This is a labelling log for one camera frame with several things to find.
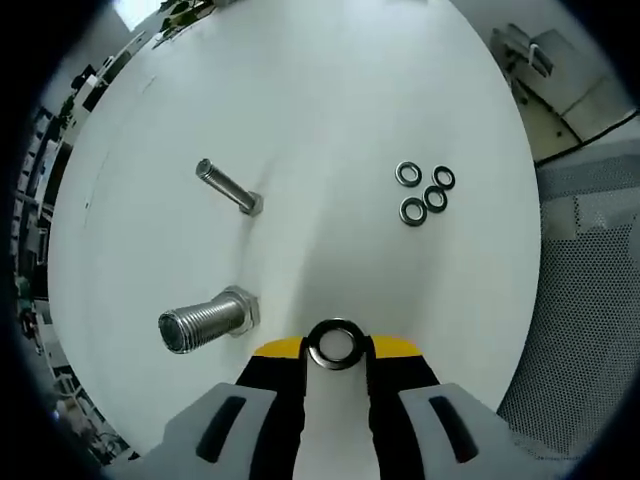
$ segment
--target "metal mesh panel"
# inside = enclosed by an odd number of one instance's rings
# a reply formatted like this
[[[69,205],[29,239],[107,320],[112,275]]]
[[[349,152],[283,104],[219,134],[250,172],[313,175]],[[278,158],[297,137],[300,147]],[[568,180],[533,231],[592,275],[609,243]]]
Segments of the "metal mesh panel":
[[[640,156],[569,163],[538,173],[538,295],[498,410],[516,443],[554,460],[584,454],[640,361]]]

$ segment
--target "bolt thread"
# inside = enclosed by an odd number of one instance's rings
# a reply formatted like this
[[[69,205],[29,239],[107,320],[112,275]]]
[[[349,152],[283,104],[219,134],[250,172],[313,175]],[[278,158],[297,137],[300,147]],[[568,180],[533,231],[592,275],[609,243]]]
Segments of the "bolt thread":
[[[240,327],[244,317],[242,304],[223,294],[207,303],[163,313],[158,327],[169,350],[187,353]]]

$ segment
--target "white table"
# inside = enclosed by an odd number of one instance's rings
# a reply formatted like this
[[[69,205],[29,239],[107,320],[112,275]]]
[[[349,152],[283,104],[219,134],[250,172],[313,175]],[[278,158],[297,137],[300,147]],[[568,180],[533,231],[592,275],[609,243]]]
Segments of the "white table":
[[[203,157],[262,193],[263,213],[197,179]],[[422,167],[420,188],[396,182],[402,160]],[[437,164],[457,174],[449,208],[408,227],[400,202]],[[441,381],[495,409],[533,310],[538,208],[516,105],[448,1],[247,0],[147,45],[88,118],[56,203],[51,313],[140,453],[258,346],[336,316],[411,339]],[[170,353],[159,314],[230,284],[259,295],[262,323]],[[363,368],[309,365],[304,478],[377,474]]]

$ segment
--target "metal washer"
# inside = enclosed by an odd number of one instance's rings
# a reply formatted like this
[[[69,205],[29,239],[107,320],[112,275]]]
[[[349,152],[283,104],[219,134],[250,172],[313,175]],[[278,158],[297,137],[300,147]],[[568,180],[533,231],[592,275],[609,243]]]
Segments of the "metal washer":
[[[442,180],[440,180],[440,177],[438,177],[438,174],[440,173],[447,173],[451,178],[451,182],[444,183]],[[453,174],[453,172],[449,167],[445,167],[444,165],[438,165],[436,168],[433,169],[433,173],[431,174],[431,179],[433,180],[433,183],[438,185],[443,190],[451,190],[456,185],[456,176]]]
[[[320,340],[327,332],[338,330],[346,333],[351,338],[352,349],[349,355],[342,359],[333,359],[327,357],[322,350],[320,350]],[[360,361],[365,351],[366,337],[360,327],[355,323],[344,320],[342,318],[332,318],[329,320],[323,320],[317,324],[309,335],[307,336],[307,350],[309,355],[323,368],[329,370],[344,370],[346,368],[353,367]]]
[[[407,208],[411,205],[415,205],[420,209],[420,216],[418,218],[411,218],[407,214]],[[427,219],[427,207],[418,197],[405,198],[400,204],[400,219],[410,227],[418,227]]]
[[[407,169],[415,173],[416,178],[413,180],[406,178],[402,172]],[[405,187],[415,187],[422,181],[422,170],[413,162],[400,162],[396,167],[396,180]]]
[[[440,198],[442,199],[442,203],[440,205],[436,205],[432,203],[431,200],[429,200],[430,193],[437,193],[438,195],[440,195]],[[425,188],[424,193],[422,194],[422,200],[424,201],[424,204],[427,207],[427,210],[433,213],[444,212],[444,210],[447,208],[447,205],[449,203],[449,201],[447,200],[447,194],[445,193],[444,188],[440,187],[439,185],[429,185],[427,188]]]

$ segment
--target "hex bolt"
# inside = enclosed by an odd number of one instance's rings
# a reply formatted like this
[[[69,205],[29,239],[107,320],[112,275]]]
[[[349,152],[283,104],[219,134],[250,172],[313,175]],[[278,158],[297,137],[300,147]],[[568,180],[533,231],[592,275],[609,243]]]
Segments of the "hex bolt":
[[[170,351],[188,353],[225,333],[240,336],[259,320],[258,299],[234,285],[210,302],[164,312],[158,328]]]
[[[198,162],[196,175],[240,207],[245,215],[255,217],[262,211],[262,196],[248,192],[205,158]]]

